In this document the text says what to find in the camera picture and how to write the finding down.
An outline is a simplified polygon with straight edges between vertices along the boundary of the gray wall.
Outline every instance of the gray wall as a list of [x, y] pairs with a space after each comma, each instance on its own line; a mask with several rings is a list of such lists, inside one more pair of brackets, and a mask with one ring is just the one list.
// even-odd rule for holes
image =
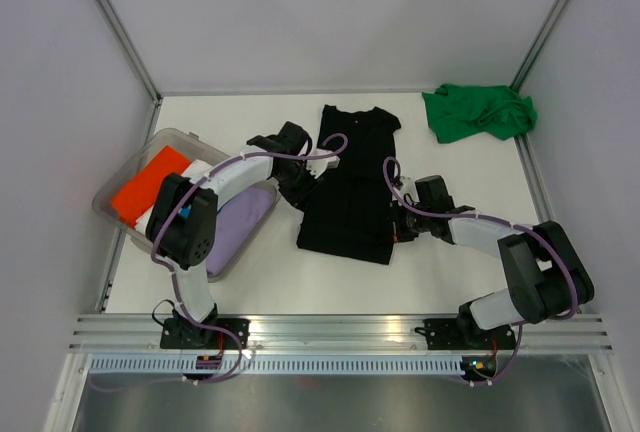
[[554, 212], [640, 407], [640, 0], [574, 0], [525, 84]]
[[40, 430], [113, 230], [91, 211], [150, 102], [92, 0], [0, 0], [0, 430]]
[[170, 92], [509, 83], [553, 0], [112, 0]]

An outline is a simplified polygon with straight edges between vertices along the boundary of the white vent strip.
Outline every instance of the white vent strip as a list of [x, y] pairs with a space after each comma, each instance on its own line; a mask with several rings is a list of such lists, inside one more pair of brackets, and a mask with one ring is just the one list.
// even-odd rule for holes
[[[196, 367], [196, 355], [100, 354], [94, 355], [94, 373], [187, 373], [207, 374]], [[460, 356], [443, 357], [327, 357], [255, 356], [242, 361], [240, 371], [248, 374], [278, 375], [462, 375]], [[219, 373], [231, 369], [235, 358], [222, 360]]]

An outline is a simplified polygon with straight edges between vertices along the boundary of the orange cloth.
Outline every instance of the orange cloth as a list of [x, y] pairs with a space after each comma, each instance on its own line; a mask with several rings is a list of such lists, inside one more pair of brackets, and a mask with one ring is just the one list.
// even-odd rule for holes
[[134, 228], [136, 220], [156, 201], [164, 178], [171, 173], [182, 174], [190, 164], [185, 156], [165, 146], [111, 199], [111, 206], [120, 215], [120, 221]]

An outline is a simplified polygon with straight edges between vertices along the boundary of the lavender fabric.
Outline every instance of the lavender fabric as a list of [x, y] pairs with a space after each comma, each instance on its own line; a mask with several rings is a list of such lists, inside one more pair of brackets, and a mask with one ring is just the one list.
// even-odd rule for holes
[[275, 201], [273, 193], [249, 187], [227, 202], [216, 218], [216, 236], [207, 256], [207, 275], [218, 277]]

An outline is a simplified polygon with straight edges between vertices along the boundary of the purple cable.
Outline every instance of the purple cable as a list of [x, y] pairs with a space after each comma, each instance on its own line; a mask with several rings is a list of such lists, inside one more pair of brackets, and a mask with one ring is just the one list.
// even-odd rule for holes
[[395, 157], [387, 157], [386, 159], [384, 159], [384, 163], [382, 165], [382, 173], [384, 174], [384, 181], [387, 183], [387, 187], [389, 187], [391, 194], [393, 194], [393, 196], [398, 201], [398, 203], [403, 207], [405, 207], [406, 209], [413, 212], [414, 214], [422, 215], [424, 217], [431, 217], [434, 219], [486, 220], [487, 222], [494, 222], [496, 224], [512, 227], [514, 230], [517, 230], [519, 232], [524, 232], [525, 234], [533, 237], [542, 246], [542, 248], [549, 253], [553, 261], [556, 263], [556, 265], [560, 269], [560, 272], [562, 272], [562, 276], [567, 282], [567, 287], [569, 288], [569, 295], [571, 296], [571, 307], [569, 309], [569, 312], [567, 312], [565, 315], [556, 316], [555, 317], [556, 320], [570, 319], [578, 312], [578, 292], [576, 291], [576, 286], [573, 283], [573, 279], [571, 278], [571, 273], [569, 272], [569, 269], [567, 268], [565, 263], [562, 261], [558, 253], [554, 250], [553, 247], [551, 247], [551, 244], [549, 244], [549, 242], [544, 240], [539, 234], [535, 233], [533, 230], [527, 227], [524, 227], [518, 224], [511, 224], [511, 222], [509, 222], [508, 220], [504, 220], [499, 217], [494, 217], [492, 215], [479, 214], [476, 216], [472, 214], [438, 214], [435, 212], [425, 212], [424, 210], [416, 209], [415, 207], [412, 207], [409, 203], [407, 203], [400, 196], [400, 194], [395, 190], [393, 184], [391, 183], [391, 180], [389, 179], [389, 175], [387, 174], [387, 167], [389, 165], [389, 162], [394, 163], [394, 165], [398, 168], [397, 175], [401, 175], [400, 163], [398, 162], [398, 160]]
[[169, 269], [169, 271], [171, 272], [171, 284], [173, 286], [173, 293], [175, 294], [176, 300], [178, 301], [180, 309], [182, 310], [182, 315], [189, 321], [189, 323], [191, 323], [191, 325], [193, 325], [195, 327], [199, 327], [199, 328], [205, 329], [205, 330], [212, 330], [214, 332], [223, 333], [223, 334], [229, 336], [235, 342], [235, 344], [238, 347], [238, 359], [235, 361], [235, 363], [233, 364], [231, 369], [229, 369], [227, 372], [225, 372], [224, 374], [222, 374], [220, 376], [212, 377], [210, 379], [204, 379], [204, 380], [201, 380], [200, 382], [205, 383], [205, 384], [214, 384], [214, 383], [217, 383], [217, 382], [222, 382], [223, 380], [226, 380], [229, 377], [231, 377], [231, 375], [236, 371], [236, 369], [240, 366], [240, 363], [242, 362], [242, 343], [241, 343], [241, 341], [240, 341], [240, 339], [238, 338], [237, 335], [235, 335], [234, 333], [230, 332], [229, 330], [227, 330], [225, 328], [217, 327], [215, 325], [201, 324], [195, 318], [193, 318], [193, 316], [189, 313], [187, 308], [184, 306], [184, 302], [182, 300], [182, 294], [180, 293], [180, 287], [178, 285], [178, 276], [177, 276], [175, 267], [170, 262], [167, 262], [166, 260], [159, 259], [158, 256], [157, 256], [158, 248], [160, 247], [160, 242], [162, 242], [162, 238], [164, 237], [164, 234], [166, 233], [167, 229], [169, 228], [169, 224], [171, 224], [171, 222], [176, 217], [176, 215], [178, 215], [180, 210], [182, 210], [182, 207], [184, 206], [184, 204], [189, 200], [189, 198], [195, 193], [195, 191], [202, 184], [207, 182], [209, 179], [211, 179], [213, 176], [215, 176], [218, 172], [220, 172], [221, 170], [229, 167], [230, 165], [235, 164], [236, 162], [239, 162], [239, 161], [242, 161], [242, 160], [251, 159], [253, 157], [272, 157], [272, 158], [276, 158], [276, 159], [288, 159], [288, 160], [329, 159], [331, 157], [335, 157], [336, 155], [340, 155], [347, 148], [347, 144], [349, 143], [349, 139], [347, 139], [346, 135], [338, 133], [338, 134], [330, 135], [322, 143], [322, 145], [326, 145], [330, 140], [338, 138], [338, 137], [340, 137], [343, 140], [342, 146], [340, 146], [340, 148], [338, 150], [336, 150], [335, 152], [331, 152], [329, 154], [324, 154], [324, 155], [310, 156], [310, 155], [280, 154], [280, 153], [276, 153], [276, 152], [250, 152], [248, 154], [245, 154], [244, 156], [231, 157], [230, 159], [228, 159], [228, 160], [226, 160], [224, 162], [221, 162], [220, 164], [218, 164], [215, 167], [213, 167], [213, 169], [211, 169], [211, 171], [209, 172], [209, 174], [207, 176], [202, 177], [195, 184], [193, 184], [191, 186], [191, 188], [187, 191], [187, 193], [184, 194], [184, 196], [182, 196], [182, 198], [178, 201], [178, 203], [176, 204], [174, 209], [171, 211], [171, 213], [167, 217], [167, 220], [165, 220], [164, 224], [162, 224], [162, 227], [160, 228], [160, 231], [158, 232], [158, 235], [156, 236], [156, 239], [153, 241], [153, 248], [151, 249], [151, 260], [153, 262], [155, 262], [156, 264], [163, 265], [164, 267]]

